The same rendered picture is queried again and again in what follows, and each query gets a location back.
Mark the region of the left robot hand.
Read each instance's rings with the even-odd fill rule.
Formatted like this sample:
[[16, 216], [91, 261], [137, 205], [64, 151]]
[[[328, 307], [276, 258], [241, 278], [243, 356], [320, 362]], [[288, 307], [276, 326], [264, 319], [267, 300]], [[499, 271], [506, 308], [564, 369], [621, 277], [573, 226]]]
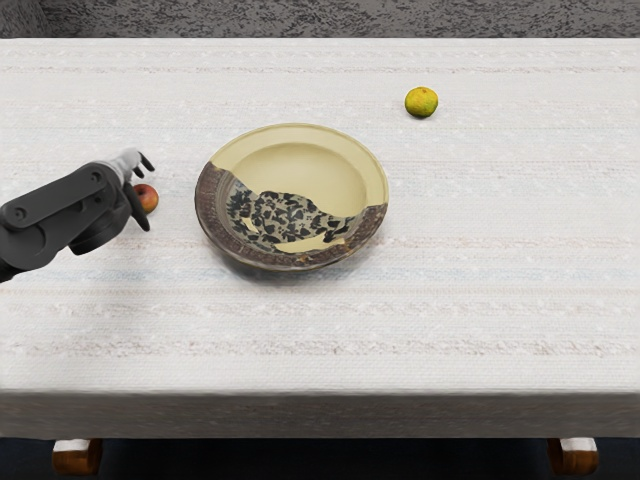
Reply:
[[116, 158], [107, 160], [106, 163], [116, 172], [120, 183], [122, 184], [122, 191], [124, 192], [125, 199], [131, 207], [132, 218], [143, 231], [148, 232], [150, 230], [150, 224], [148, 221], [149, 214], [146, 214], [143, 211], [137, 195], [134, 192], [134, 186], [131, 184], [131, 178], [133, 175], [139, 179], [144, 177], [144, 173], [140, 166], [143, 166], [149, 172], [154, 172], [155, 167], [144, 154], [136, 149], [127, 149]]

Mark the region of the green-yellow citrus fruit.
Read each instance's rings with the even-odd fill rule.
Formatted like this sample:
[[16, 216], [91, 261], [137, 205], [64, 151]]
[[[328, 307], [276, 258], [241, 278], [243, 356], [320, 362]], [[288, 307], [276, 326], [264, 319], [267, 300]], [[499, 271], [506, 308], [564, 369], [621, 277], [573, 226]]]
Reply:
[[437, 109], [439, 97], [437, 93], [425, 86], [411, 89], [405, 96], [405, 110], [413, 117], [428, 118]]

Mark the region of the patterned cream and brown plate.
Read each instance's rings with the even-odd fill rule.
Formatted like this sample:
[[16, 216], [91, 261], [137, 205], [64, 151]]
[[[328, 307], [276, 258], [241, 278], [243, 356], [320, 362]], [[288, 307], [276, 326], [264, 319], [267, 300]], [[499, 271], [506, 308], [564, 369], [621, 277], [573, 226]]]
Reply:
[[251, 267], [309, 271], [360, 250], [383, 222], [387, 176], [374, 154], [328, 127], [288, 123], [230, 141], [204, 166], [195, 211], [209, 241]]

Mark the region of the small red apple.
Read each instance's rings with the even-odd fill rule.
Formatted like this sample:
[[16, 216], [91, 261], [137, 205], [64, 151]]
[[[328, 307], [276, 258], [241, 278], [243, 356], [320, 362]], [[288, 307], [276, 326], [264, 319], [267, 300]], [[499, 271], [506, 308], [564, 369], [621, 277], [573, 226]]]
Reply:
[[133, 187], [139, 203], [146, 214], [152, 213], [159, 204], [159, 194], [149, 184], [137, 184]]

